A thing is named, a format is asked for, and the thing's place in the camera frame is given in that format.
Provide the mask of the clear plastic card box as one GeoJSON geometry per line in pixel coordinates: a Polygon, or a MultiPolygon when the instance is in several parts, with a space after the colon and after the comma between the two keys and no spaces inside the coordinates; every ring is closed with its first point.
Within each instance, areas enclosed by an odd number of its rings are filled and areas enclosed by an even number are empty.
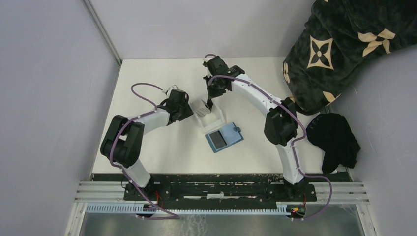
{"type": "Polygon", "coordinates": [[[207,134],[226,124],[226,119],[224,118],[223,112],[216,104],[213,105],[213,108],[210,114],[204,117],[197,115],[195,108],[194,108],[194,104],[200,101],[203,102],[204,100],[196,99],[193,102],[191,102],[191,109],[194,113],[194,117],[196,118],[197,124],[203,133],[207,134]]]}

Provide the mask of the blue leather card holder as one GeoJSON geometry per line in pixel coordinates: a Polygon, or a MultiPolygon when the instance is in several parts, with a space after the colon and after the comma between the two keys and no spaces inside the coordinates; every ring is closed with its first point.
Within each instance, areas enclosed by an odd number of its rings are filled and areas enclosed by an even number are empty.
{"type": "Polygon", "coordinates": [[[212,149],[212,151],[214,153],[218,153],[218,152],[220,152],[220,151],[222,151],[222,150],[224,150],[224,149],[226,149],[226,148],[244,140],[244,137],[241,133],[241,128],[238,127],[234,122],[230,122],[230,123],[222,126],[219,129],[216,129],[214,131],[211,131],[211,132],[207,133],[205,135],[205,138],[208,141],[208,144],[209,144],[210,148],[212,149]],[[209,134],[213,133],[215,131],[220,131],[221,132],[224,140],[227,143],[227,145],[225,147],[220,148],[220,149],[215,149],[215,147],[212,144],[212,142],[210,140],[210,137],[209,137],[209,134]]]}

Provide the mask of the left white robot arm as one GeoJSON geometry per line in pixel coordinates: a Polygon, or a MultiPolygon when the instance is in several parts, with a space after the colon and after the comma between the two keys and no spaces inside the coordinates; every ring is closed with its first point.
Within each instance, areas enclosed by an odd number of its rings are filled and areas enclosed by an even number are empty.
{"type": "Polygon", "coordinates": [[[114,116],[101,143],[100,153],[137,185],[136,194],[141,199],[149,200],[154,196],[155,188],[149,183],[151,175],[139,158],[144,135],[192,115],[188,94],[173,88],[168,98],[153,111],[134,118],[114,116]]]}

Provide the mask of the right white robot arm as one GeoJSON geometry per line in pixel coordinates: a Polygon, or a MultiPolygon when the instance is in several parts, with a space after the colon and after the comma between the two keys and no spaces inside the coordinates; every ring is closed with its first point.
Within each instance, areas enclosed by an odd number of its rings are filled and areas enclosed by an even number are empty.
{"type": "Polygon", "coordinates": [[[264,135],[278,150],[283,167],[284,195],[291,201],[298,200],[308,182],[300,167],[296,142],[297,129],[302,123],[297,118],[295,103],[290,99],[280,99],[257,85],[243,69],[237,65],[229,67],[216,55],[206,55],[203,66],[207,69],[204,80],[208,98],[203,103],[203,111],[211,111],[213,99],[227,91],[236,93],[250,102],[265,117],[264,135]]]}

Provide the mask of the stack of credit cards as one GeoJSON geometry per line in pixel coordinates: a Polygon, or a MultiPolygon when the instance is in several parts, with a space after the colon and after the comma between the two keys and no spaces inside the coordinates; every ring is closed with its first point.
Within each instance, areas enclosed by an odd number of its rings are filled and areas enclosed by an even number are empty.
{"type": "Polygon", "coordinates": [[[201,117],[204,117],[211,113],[211,109],[207,106],[207,104],[204,101],[203,102],[200,101],[198,103],[196,102],[194,104],[194,108],[195,108],[197,115],[201,117]]]}

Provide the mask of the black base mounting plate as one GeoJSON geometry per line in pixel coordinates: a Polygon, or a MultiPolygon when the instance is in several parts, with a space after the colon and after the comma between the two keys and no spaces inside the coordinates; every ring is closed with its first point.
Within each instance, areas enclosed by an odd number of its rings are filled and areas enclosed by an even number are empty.
{"type": "Polygon", "coordinates": [[[317,201],[314,185],[303,180],[293,189],[281,174],[152,174],[142,191],[166,210],[263,210],[317,201]]]}

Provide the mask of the black cloth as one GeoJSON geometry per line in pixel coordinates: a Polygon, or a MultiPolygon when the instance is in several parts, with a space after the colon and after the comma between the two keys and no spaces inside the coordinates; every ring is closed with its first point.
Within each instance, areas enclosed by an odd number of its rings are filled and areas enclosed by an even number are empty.
{"type": "Polygon", "coordinates": [[[353,169],[361,149],[346,118],[340,114],[317,115],[306,128],[308,141],[325,152],[322,172],[330,174],[339,165],[353,169]]]}

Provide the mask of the black floral patterned blanket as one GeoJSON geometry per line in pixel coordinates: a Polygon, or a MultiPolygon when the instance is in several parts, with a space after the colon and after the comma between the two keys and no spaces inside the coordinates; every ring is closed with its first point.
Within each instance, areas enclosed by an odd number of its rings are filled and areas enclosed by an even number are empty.
{"type": "Polygon", "coordinates": [[[283,62],[296,110],[318,113],[377,58],[416,45],[414,0],[317,0],[283,62]]]}

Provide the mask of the aluminium corner post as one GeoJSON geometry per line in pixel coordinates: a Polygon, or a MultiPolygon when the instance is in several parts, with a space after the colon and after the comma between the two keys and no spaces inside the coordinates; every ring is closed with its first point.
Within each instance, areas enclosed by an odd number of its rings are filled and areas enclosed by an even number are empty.
{"type": "Polygon", "coordinates": [[[83,5],[85,6],[87,13],[89,14],[90,18],[92,19],[95,27],[98,29],[99,34],[101,35],[102,39],[104,40],[104,43],[106,44],[106,47],[108,48],[109,52],[111,53],[114,61],[116,64],[121,67],[122,64],[122,58],[119,55],[112,39],[110,38],[110,35],[108,31],[106,30],[103,22],[101,21],[94,5],[91,0],[81,0],[83,5]]]}

